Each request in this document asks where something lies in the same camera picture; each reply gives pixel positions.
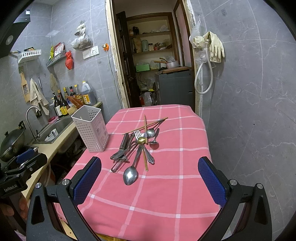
faucet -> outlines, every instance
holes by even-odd
[[[32,106],[27,110],[27,112],[26,112],[26,121],[27,121],[27,123],[28,123],[28,126],[29,126],[29,128],[30,128],[30,130],[31,130],[31,132],[32,132],[32,135],[33,135],[35,141],[37,141],[37,139],[40,138],[40,135],[38,134],[38,131],[36,130],[36,136],[35,136],[35,134],[34,134],[34,132],[33,132],[33,130],[32,130],[32,127],[31,127],[31,125],[30,125],[30,122],[29,122],[29,120],[28,120],[28,113],[29,113],[29,110],[31,110],[31,109],[37,109],[37,110],[39,110],[39,111],[41,111],[41,109],[40,109],[38,106],[32,105]]]

pink checkered tablecloth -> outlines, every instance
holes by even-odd
[[[139,178],[126,186],[124,163],[118,173],[110,169],[122,134],[147,122],[168,117],[160,125],[159,147],[152,150],[155,159],[145,171],[143,155],[136,166]],[[197,169],[198,159],[210,159],[203,120],[189,106],[160,105],[119,110],[107,124],[110,138],[104,152],[86,150],[66,178],[97,156],[102,171],[85,202],[78,206],[96,233],[132,241],[196,241],[219,211]],[[130,156],[133,162],[136,151]],[[64,219],[62,210],[58,214]]]

utensil holder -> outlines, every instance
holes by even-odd
[[[89,152],[102,152],[109,139],[100,108],[84,105],[72,119]]]

hand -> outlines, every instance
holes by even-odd
[[[22,194],[21,194],[21,198],[19,200],[19,207],[21,210],[20,216],[23,219],[27,219],[29,208],[27,206],[27,200],[25,199],[25,197]],[[12,207],[7,204],[0,203],[0,208],[5,216],[13,216],[15,214]]]

shower hose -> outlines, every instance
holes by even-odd
[[[200,70],[202,69],[202,66],[204,64],[204,63],[201,63],[200,67],[198,68],[197,74],[195,76],[195,80],[194,80],[195,91],[200,95],[203,95],[203,94],[207,93],[211,89],[212,84],[213,84],[213,70],[212,70],[212,66],[211,66],[211,62],[210,62],[210,58],[209,58],[208,40],[206,41],[205,46],[206,46],[206,52],[205,53],[206,53],[206,57],[207,57],[207,63],[209,64],[209,69],[210,69],[210,74],[211,74],[211,82],[210,82],[209,87],[205,91],[203,91],[203,92],[198,91],[198,89],[197,89],[197,78],[198,78],[198,75],[200,74]]]

